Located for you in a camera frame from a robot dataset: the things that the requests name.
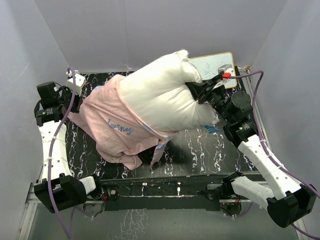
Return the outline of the white pillow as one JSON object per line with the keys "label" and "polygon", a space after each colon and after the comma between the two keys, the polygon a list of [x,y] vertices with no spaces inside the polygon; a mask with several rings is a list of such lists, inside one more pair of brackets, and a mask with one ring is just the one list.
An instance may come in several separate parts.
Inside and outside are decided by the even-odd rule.
{"label": "white pillow", "polygon": [[218,114],[208,104],[197,103],[187,83],[202,78],[185,49],[163,55],[120,80],[118,93],[126,106],[150,128],[179,132],[213,126]]}

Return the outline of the purple Elsa print pillowcase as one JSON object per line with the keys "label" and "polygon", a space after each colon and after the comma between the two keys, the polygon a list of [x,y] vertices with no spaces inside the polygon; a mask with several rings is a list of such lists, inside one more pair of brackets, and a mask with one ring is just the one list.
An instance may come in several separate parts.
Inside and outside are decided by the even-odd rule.
{"label": "purple Elsa print pillowcase", "polygon": [[68,118],[95,140],[104,160],[134,170],[142,164],[138,154],[149,148],[155,147],[151,163],[158,162],[177,132],[155,130],[133,113],[119,92],[123,79],[117,74],[96,87],[83,100],[79,112],[69,113]]}

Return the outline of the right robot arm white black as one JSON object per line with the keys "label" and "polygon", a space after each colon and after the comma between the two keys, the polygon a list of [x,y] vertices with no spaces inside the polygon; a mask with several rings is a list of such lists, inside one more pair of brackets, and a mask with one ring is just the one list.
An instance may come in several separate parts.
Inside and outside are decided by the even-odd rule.
{"label": "right robot arm white black", "polygon": [[224,85],[214,87],[214,80],[188,82],[186,86],[198,103],[209,103],[223,122],[226,138],[260,172],[268,186],[262,186],[240,172],[222,180],[220,192],[233,199],[245,197],[267,210],[271,219],[286,228],[308,215],[315,204],[313,189],[282,171],[283,165],[263,144],[256,126],[248,118],[253,110],[251,97],[242,91],[228,96]]}

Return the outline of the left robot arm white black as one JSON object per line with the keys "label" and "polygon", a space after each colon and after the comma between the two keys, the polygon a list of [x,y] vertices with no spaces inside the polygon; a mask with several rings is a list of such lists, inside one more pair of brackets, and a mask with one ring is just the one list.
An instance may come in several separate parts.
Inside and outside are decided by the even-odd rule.
{"label": "left robot arm white black", "polygon": [[62,120],[68,108],[79,112],[85,83],[84,79],[73,83],[70,78],[66,85],[49,81],[37,86],[40,100],[34,117],[42,141],[43,167],[34,193],[51,213],[83,204],[88,196],[97,200],[103,195],[95,174],[80,179],[72,176],[67,158],[67,126]]}

